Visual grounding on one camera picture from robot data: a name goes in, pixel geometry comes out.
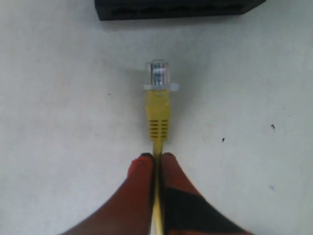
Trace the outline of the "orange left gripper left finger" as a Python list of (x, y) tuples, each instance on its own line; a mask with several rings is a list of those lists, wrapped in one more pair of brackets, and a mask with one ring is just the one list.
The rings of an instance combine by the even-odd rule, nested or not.
[(65, 235), (148, 235), (152, 220), (154, 160), (144, 153), (134, 159), (128, 176), (96, 212)]

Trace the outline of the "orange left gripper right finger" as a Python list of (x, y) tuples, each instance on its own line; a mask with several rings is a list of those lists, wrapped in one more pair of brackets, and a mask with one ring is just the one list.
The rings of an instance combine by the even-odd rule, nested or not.
[(198, 192), (176, 157), (161, 157), (164, 233), (166, 235), (249, 235)]

